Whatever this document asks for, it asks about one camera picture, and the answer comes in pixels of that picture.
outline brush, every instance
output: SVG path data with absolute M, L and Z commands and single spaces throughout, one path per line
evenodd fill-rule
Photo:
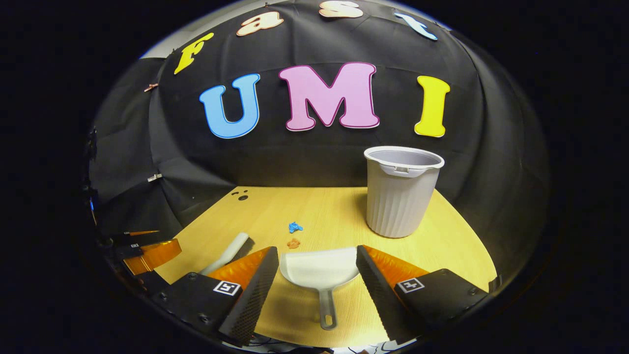
M 218 260 L 203 268 L 203 270 L 201 270 L 199 274 L 208 275 L 226 265 L 227 263 L 239 260 L 240 258 L 249 254 L 249 252 L 253 249 L 254 244 L 255 242 L 253 241 L 253 239 L 251 239 L 251 237 L 249 237 L 248 234 L 244 232 L 239 233 L 238 235 L 236 235 L 236 237 L 234 237 L 234 240 L 230 243 L 229 246 L 227 246 L 227 248 L 218 258 Z

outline letter m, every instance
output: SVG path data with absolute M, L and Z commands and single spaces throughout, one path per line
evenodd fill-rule
M 308 115 L 308 103 L 326 127 L 332 125 L 341 102 L 345 100 L 345 114 L 339 119 L 348 128 L 373 128 L 380 124 L 374 114 L 371 77 L 376 67 L 368 63 L 349 62 L 341 66 L 332 86 L 307 65 L 282 70 L 279 77 L 288 83 L 291 100 L 289 130 L 312 129 L 316 121 Z

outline dustpan handle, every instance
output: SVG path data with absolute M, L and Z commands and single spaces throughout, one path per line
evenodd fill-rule
M 321 316 L 321 328 L 331 330 L 337 326 L 337 310 L 334 308 L 334 299 L 332 299 L 332 290 L 319 290 L 319 313 Z

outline white brush handle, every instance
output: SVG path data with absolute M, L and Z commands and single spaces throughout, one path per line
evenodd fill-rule
M 227 246 L 223 254 L 221 254 L 220 258 L 218 258 L 217 261 L 210 264 L 209 266 L 203 268 L 203 270 L 201 270 L 199 274 L 208 275 L 212 273 L 213 271 L 226 265 L 229 261 L 231 261 L 234 258 L 236 253 L 238 253 L 238 250 L 242 247 L 243 244 L 245 244 L 248 238 L 249 238 L 249 235 L 244 232 L 241 232 L 238 235 L 236 235 L 236 237 L 234 238 L 234 241 L 232 241 L 230 245 Z

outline black screw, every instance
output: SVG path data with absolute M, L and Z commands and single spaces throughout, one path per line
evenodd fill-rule
M 207 324 L 209 323 L 209 318 L 205 314 L 199 314 L 199 321 Z

